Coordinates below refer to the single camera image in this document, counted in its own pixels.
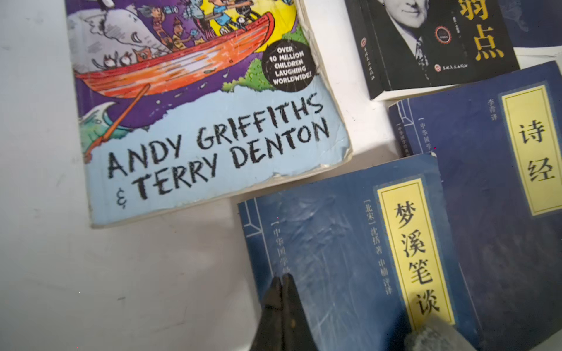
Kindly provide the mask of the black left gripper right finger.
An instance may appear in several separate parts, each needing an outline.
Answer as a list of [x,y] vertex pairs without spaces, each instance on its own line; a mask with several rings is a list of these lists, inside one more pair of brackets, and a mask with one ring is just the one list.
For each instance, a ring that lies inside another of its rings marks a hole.
[[294,277],[282,276],[282,350],[317,351]]

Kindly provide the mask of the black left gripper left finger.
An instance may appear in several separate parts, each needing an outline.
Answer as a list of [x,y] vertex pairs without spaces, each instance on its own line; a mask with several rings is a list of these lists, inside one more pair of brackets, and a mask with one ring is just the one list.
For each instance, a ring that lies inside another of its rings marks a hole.
[[282,350],[282,308],[282,282],[275,276],[263,297],[261,318],[251,351]]

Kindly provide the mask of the grey striped cloth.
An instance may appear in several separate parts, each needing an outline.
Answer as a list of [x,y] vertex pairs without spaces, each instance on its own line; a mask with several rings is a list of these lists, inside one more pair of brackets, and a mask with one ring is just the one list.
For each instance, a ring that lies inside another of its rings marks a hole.
[[476,351],[453,326],[439,317],[428,317],[424,325],[405,337],[409,351]]

